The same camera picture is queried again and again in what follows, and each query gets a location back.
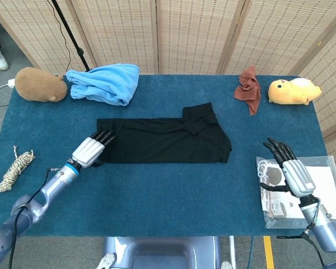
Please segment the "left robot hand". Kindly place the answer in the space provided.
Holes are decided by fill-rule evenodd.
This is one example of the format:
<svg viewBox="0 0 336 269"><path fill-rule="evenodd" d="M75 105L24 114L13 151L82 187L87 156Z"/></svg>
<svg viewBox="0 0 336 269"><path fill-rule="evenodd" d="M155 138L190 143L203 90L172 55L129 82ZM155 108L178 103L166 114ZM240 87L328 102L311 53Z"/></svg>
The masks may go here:
<svg viewBox="0 0 336 269"><path fill-rule="evenodd" d="M116 135L114 131L96 131L74 150L71 157L71 164L78 169L90 167L103 153Z"/></svg>

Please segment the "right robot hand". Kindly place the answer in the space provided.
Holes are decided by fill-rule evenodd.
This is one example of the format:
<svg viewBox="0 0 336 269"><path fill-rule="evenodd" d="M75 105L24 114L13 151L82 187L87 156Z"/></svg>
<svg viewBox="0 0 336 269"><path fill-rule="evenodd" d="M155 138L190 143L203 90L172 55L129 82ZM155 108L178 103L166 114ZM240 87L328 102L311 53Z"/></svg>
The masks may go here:
<svg viewBox="0 0 336 269"><path fill-rule="evenodd" d="M271 192L290 192L296 198L314 199L313 192L316 188L305 165L297 159L291 148L283 143L278 142L270 137L268 142L263 145L273 154L277 164L283 172L285 185L269 186L263 182L259 185Z"/></svg>

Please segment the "black T-shirt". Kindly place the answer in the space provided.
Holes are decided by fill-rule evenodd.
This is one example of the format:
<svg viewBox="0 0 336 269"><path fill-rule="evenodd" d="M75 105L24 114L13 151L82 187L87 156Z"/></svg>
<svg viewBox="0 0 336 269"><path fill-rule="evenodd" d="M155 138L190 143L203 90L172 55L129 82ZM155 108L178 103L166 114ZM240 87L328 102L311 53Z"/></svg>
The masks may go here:
<svg viewBox="0 0 336 269"><path fill-rule="evenodd" d="M184 107L180 118L98 119L97 130L114 135L102 163L226 163L232 150L211 103Z"/></svg>

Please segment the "plastic bag with white items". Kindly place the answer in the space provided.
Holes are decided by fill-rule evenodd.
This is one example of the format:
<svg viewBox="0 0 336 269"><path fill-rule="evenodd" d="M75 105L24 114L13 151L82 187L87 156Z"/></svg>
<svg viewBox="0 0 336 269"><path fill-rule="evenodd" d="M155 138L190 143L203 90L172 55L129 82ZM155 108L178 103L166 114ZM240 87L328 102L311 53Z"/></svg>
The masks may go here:
<svg viewBox="0 0 336 269"><path fill-rule="evenodd" d="M336 168L332 156L301 157L315 184L313 195L331 215L336 225ZM271 187L285 185L283 172L274 159L256 158L259 181ZM289 192L260 189L262 211L267 229L303 229L307 226L300 208L300 200Z"/></svg>

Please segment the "light blue towel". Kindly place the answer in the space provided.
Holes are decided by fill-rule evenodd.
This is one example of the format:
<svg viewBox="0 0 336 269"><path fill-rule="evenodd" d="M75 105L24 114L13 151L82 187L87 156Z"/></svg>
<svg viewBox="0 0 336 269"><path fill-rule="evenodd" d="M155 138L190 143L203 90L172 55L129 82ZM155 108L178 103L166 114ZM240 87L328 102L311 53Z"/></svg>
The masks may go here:
<svg viewBox="0 0 336 269"><path fill-rule="evenodd" d="M135 64L117 63L94 68L88 72L69 70L71 98L87 99L114 106L127 106L139 81L140 68Z"/></svg>

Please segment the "brown capybara plush toy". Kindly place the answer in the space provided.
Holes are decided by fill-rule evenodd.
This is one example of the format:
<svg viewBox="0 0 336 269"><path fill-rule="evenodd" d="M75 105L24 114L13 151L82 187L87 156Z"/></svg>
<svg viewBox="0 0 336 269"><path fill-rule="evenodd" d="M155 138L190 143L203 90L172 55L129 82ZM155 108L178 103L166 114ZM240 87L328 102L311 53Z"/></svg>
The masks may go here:
<svg viewBox="0 0 336 269"><path fill-rule="evenodd" d="M68 93L63 76L55 76L34 67L25 67L15 76L17 93L28 101L59 102Z"/></svg>

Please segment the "yellow plush toy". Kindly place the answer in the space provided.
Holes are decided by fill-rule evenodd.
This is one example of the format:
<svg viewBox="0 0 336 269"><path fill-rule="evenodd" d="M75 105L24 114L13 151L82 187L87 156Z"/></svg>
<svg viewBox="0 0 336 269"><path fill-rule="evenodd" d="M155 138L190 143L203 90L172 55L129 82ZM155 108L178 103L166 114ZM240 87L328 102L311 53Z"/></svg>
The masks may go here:
<svg viewBox="0 0 336 269"><path fill-rule="evenodd" d="M309 105L311 101L322 93L320 87L306 78L273 81L268 89L270 103L281 105Z"/></svg>

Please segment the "rust brown cloth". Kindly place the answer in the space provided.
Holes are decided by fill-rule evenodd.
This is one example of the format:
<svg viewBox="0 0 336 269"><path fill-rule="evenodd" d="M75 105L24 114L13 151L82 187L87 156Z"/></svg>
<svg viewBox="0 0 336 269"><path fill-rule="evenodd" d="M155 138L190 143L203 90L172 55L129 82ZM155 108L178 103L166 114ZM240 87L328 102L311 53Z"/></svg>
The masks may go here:
<svg viewBox="0 0 336 269"><path fill-rule="evenodd" d="M246 102L251 116L256 115L261 100L261 87L256 78L255 66L250 66L239 76L239 86L234 98Z"/></svg>

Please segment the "black tripod pole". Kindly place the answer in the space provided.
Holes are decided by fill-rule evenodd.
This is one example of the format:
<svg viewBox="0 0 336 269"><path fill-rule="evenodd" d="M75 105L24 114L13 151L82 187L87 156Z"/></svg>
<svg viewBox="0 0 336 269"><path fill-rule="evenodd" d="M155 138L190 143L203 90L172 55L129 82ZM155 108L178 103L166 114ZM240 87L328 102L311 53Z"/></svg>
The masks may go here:
<svg viewBox="0 0 336 269"><path fill-rule="evenodd" d="M69 63L68 63L68 66L67 68L69 67L69 64L71 63L71 51L68 49L68 46L67 46L67 40L66 40L66 37L64 36L63 34L63 30L62 30L62 27L65 28L76 52L77 52L77 55L79 56L84 68L85 68L85 71L88 72L90 70L89 66L88 66L88 63L84 57L84 51L83 49L78 45L70 27L69 27L69 24L62 12L62 10L60 9L60 6L57 2L57 0L47 0L48 3L52 6L52 9L53 9L53 14L54 14L54 17L55 19L57 20L58 24L59 24L59 28L60 28L60 33L64 39L64 44L65 44L65 47L66 49L69 51Z"/></svg>

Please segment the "blue-grey robot torso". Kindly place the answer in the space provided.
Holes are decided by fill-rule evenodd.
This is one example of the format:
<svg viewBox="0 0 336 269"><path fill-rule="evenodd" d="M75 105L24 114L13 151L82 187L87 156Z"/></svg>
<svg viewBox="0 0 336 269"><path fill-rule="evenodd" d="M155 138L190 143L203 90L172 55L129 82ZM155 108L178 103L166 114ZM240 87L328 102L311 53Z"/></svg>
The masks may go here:
<svg viewBox="0 0 336 269"><path fill-rule="evenodd" d="M183 257L187 269L236 269L234 238L230 261L221 260L218 236L106 237L104 255L95 269L133 269L138 256Z"/></svg>

